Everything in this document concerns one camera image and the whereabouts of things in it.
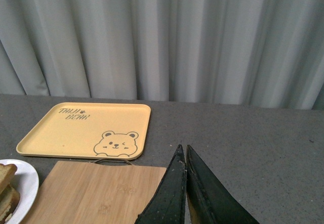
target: bear cartoon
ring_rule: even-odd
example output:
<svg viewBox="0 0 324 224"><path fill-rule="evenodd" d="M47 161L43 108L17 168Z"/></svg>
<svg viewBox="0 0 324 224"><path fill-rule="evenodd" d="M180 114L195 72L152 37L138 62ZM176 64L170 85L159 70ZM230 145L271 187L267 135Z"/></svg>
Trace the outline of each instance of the bear cartoon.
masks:
<svg viewBox="0 0 324 224"><path fill-rule="evenodd" d="M98 155L107 157L119 157L133 155L137 151L136 139L137 132L129 132L127 134L106 131L102 134L101 141L94 146L94 152Z"/></svg>

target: wooden cutting board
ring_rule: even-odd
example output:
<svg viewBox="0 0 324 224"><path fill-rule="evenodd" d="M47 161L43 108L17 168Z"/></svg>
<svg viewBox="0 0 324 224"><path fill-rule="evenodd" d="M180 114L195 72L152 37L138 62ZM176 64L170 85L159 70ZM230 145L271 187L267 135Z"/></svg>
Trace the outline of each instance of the wooden cutting board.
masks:
<svg viewBox="0 0 324 224"><path fill-rule="evenodd" d="M22 223L133 224L166 168L58 161Z"/></svg>

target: white plate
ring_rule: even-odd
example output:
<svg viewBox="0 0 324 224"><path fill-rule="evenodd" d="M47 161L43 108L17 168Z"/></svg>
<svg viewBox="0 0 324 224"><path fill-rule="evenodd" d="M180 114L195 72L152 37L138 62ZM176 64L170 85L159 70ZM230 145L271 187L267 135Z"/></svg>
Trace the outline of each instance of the white plate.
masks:
<svg viewBox="0 0 324 224"><path fill-rule="evenodd" d="M20 201L10 220L5 223L17 224L25 217L36 198L39 186L38 174L33 166L21 160L4 159L0 160L0 163L4 165L13 163L17 166L11 185L20 193Z"/></svg>

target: cutting board handle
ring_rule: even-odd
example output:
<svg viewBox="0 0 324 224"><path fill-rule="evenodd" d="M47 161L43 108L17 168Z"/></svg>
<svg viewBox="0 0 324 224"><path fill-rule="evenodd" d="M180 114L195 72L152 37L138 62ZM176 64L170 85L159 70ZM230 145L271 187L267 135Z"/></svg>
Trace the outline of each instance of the cutting board handle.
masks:
<svg viewBox="0 0 324 224"><path fill-rule="evenodd" d="M133 165L130 161L127 161L127 160L124 160L124 159L109 159L109 158L101 158L101 159L97 159L97 160L94 160L94 161L90 161L92 163L97 163L97 164L100 164L102 162L115 162L115 163L126 163L128 165Z"/></svg>

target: curtain fold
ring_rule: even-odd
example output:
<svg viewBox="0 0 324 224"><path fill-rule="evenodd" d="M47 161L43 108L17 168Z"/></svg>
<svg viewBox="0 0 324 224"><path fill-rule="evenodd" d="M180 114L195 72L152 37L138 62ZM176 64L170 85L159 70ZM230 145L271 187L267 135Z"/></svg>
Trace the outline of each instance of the curtain fold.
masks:
<svg viewBox="0 0 324 224"><path fill-rule="evenodd" d="M0 0L0 93L324 109L324 0Z"/></svg>

